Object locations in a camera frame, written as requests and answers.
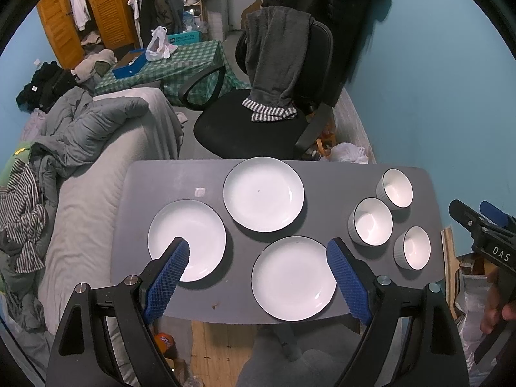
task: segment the green checkered tablecloth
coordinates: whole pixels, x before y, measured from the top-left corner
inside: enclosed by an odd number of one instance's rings
[[[163,93],[172,105],[182,103],[177,96],[181,86],[193,75],[206,67],[223,63],[226,66],[224,84],[220,95],[226,94],[232,87],[250,89],[249,84],[236,78],[229,66],[223,46],[219,41],[204,41],[195,44],[181,45],[172,56],[165,60],[148,61],[138,74],[117,80],[113,71],[109,71],[95,88],[95,95],[114,93],[130,89],[137,84],[145,84],[161,80]],[[202,104],[210,98],[218,74],[214,73],[200,81],[188,95],[192,103]]]

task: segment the chair backrest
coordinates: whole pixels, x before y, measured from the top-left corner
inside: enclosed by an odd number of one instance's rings
[[[247,74],[246,69],[247,36],[242,34],[235,49],[236,62]],[[301,74],[297,80],[294,97],[319,104],[333,56],[333,36],[326,25],[314,20],[308,36],[308,48]]]

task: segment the gray table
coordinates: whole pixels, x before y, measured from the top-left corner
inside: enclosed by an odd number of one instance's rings
[[[347,233],[347,219],[364,197],[375,196],[376,184],[388,164],[322,163],[287,161],[301,177],[305,189],[303,209],[283,230],[257,233],[237,224],[225,209],[223,185],[240,160],[137,161],[125,178],[113,240],[111,281],[140,274],[150,261],[147,235],[154,216],[179,199],[197,199],[210,205],[227,232],[226,252],[216,270],[200,281],[180,283],[165,315],[228,324],[281,322],[268,315],[251,290],[251,271],[256,258],[272,242],[291,235],[311,237],[326,245],[341,237],[357,258],[365,260],[375,274],[385,274],[398,285],[422,288],[444,278],[444,259],[439,209],[426,171],[398,168],[414,188],[412,205],[393,213],[394,229],[381,247],[361,247]],[[428,265],[421,271],[399,268],[394,262],[396,238],[412,225],[424,228],[432,245]],[[348,314],[338,287],[330,304],[312,319]]]

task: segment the chair seat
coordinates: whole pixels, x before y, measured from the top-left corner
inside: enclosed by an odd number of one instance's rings
[[[252,111],[242,106],[249,90],[231,90],[217,99],[197,119],[197,141],[219,157],[246,159],[259,156],[289,160],[308,123],[301,111],[293,119],[252,122]]]

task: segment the white shirt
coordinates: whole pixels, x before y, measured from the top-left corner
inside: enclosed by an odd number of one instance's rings
[[[70,0],[73,18],[79,30],[86,29],[86,22],[91,20],[86,0]]]
[[[136,33],[138,34],[138,41],[140,41],[140,48],[144,47],[144,43],[140,36],[140,6],[138,0],[129,0],[127,5],[130,5],[134,13],[134,25],[136,27]]]

